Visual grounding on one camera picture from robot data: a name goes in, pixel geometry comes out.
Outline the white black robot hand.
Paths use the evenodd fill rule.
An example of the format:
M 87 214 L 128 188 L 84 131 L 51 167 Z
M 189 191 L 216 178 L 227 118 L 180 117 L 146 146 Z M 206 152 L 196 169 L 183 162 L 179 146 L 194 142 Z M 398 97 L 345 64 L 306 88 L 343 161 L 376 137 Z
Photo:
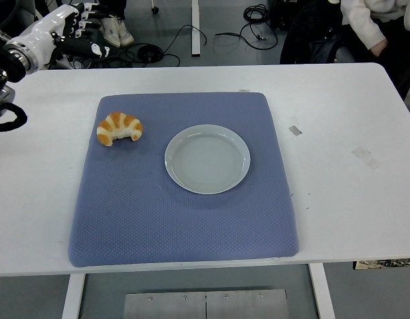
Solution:
M 62 5 L 22 35 L 9 39 L 4 49 L 18 58 L 26 74 L 52 63 L 60 54 L 105 58 L 111 48 L 92 40 L 92 33 L 100 28 L 97 20 L 105 12 L 106 8 L 98 3 Z

